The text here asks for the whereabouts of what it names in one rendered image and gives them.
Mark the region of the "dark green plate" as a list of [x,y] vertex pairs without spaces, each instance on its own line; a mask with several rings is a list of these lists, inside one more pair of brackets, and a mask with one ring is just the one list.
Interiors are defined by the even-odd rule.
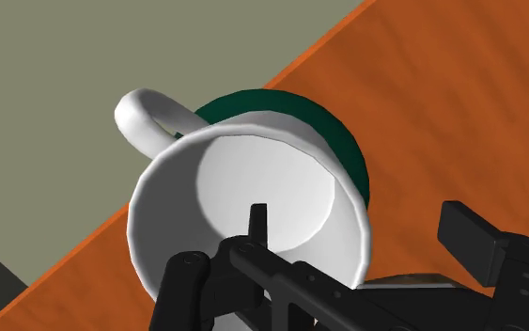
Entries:
[[274,137],[303,147],[318,160],[350,179],[369,203],[369,179],[364,156],[350,131],[327,109],[306,97],[276,89],[247,89],[219,97],[194,114],[200,125],[238,124],[245,119],[272,130]]

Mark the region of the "white mug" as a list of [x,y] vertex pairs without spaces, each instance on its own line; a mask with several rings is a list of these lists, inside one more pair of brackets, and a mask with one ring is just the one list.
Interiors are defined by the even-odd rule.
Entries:
[[303,260],[342,284],[362,284],[370,263],[367,205],[350,179],[303,147],[245,119],[200,125],[163,93],[124,95],[115,122],[149,158],[129,204],[132,265],[156,297],[169,258],[181,251],[213,255],[225,238],[248,230],[256,203],[268,212],[267,243],[288,261]]

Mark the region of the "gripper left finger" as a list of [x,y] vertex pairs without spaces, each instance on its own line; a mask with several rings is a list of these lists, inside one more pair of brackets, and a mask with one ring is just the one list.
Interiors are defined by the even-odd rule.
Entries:
[[251,331],[366,331],[354,291],[267,246],[267,207],[252,206],[249,231],[219,243],[215,257],[180,252],[165,265],[149,331],[212,331],[233,313]]

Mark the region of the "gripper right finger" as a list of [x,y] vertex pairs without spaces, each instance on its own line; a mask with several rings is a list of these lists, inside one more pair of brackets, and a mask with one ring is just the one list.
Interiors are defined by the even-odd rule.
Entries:
[[437,239],[481,286],[494,288],[484,331],[529,331],[529,237],[501,231],[449,200]]

